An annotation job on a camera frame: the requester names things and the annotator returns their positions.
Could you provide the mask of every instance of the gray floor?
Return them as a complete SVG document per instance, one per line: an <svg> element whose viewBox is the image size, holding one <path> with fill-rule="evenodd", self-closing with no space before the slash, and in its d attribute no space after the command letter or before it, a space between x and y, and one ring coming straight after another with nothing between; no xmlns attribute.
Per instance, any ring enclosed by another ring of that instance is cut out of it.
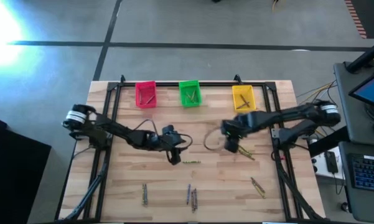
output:
<svg viewBox="0 0 374 224"><path fill-rule="evenodd" d="M2 1L20 30L6 40L103 42L116 0ZM124 0L111 41L367 47L344 0ZM101 47L0 46L0 119L53 146L29 223L52 221L75 144L60 125L86 100ZM335 62L361 52L110 47L100 80L292 80L298 95L334 80ZM336 89L330 91L340 103ZM327 216L350 222L334 185L319 184Z"/></svg>

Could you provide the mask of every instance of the wooden table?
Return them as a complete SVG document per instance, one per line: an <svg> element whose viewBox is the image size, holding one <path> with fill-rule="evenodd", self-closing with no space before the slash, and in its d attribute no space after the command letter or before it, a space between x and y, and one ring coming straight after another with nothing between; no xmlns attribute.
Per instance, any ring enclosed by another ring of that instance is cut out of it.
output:
<svg viewBox="0 0 374 224"><path fill-rule="evenodd" d="M292 82L275 82L281 108L296 106ZM99 113L103 109L107 84L91 83L87 104L94 106ZM134 88L122 88L117 122L134 128L149 118L154 120L159 131L173 124L178 132L189 134L194 139L193 145L181 154L181 159L201 161L201 164L180 163L172 166L164 152L133 149L125 140L114 138L102 222L284 221L275 163L270 158L272 145L268 129L251 134L241 141L241 145L253 153L255 161L224 149L208 151L202 145L204 135L218 126L221 119L232 119L235 112L231 87L201 87L201 92L201 106L183 108L178 88L158 87L157 108L140 110L135 105ZM255 88L254 94L258 109L265 110L262 89ZM296 122L290 122L286 126L294 124ZM153 130L152 124L146 123L141 129ZM219 132L208 138L208 144L212 147L222 145L223 142L224 137ZM87 145L87 141L78 142L75 153ZM60 218L66 217L85 194L93 155L94 150L90 149L74 158ZM324 217L308 151L295 148L291 155L300 192L314 210ZM252 186L250 177L254 177L265 189L265 199ZM147 183L147 207L141 203L143 183ZM186 204L188 184L197 189L199 208L195 213ZM288 197L294 213L290 192ZM95 211L95 204L93 200L92 211Z"/></svg>

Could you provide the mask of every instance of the yellow bin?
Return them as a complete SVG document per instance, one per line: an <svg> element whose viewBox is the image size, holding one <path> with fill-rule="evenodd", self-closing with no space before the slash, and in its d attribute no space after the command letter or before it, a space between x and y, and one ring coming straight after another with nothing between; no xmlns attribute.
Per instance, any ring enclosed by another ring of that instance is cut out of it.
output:
<svg viewBox="0 0 374 224"><path fill-rule="evenodd" d="M232 96L234 98L234 109L237 113L247 113L256 109L255 96L253 94L253 86L232 86ZM249 106L242 106L245 104L244 100L246 100L249 103Z"/></svg>

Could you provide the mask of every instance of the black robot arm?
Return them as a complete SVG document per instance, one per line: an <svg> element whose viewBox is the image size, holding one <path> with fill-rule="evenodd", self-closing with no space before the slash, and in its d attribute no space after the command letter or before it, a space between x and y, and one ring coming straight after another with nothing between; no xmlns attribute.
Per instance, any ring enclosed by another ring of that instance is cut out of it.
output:
<svg viewBox="0 0 374 224"><path fill-rule="evenodd" d="M227 137L225 149L236 153L239 148L239 140L247 137L248 134L256 133L280 122L299 119L307 121L299 123L292 129L281 130L284 132L283 143L294 142L302 134L312 134L318 126L335 126L340 122L340 115L336 106L328 101L306 103L275 112L253 111L239 114L233 120L222 121L221 131Z"/></svg>
<svg viewBox="0 0 374 224"><path fill-rule="evenodd" d="M95 114L95 120L90 120L91 114ZM181 161L180 153L188 148L188 146L176 147L185 140L181 138L181 134L174 131L173 125L164 127L162 135L158 135L156 131L129 129L102 114L96 113L93 107L87 105L74 105L68 112L62 126L71 131L69 134L71 137L76 140L88 137L90 145L100 149L109 146L109 136L113 134L125 139L135 149L166 151L167 159L173 165Z"/></svg>

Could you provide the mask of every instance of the sunlight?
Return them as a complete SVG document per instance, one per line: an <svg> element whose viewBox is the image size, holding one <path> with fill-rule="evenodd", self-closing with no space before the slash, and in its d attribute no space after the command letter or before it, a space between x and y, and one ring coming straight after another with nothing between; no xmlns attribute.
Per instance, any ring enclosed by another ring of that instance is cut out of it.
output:
<svg viewBox="0 0 374 224"><path fill-rule="evenodd" d="M22 40L21 28L0 0L0 65L17 60L22 47L7 45L14 40Z"/></svg>

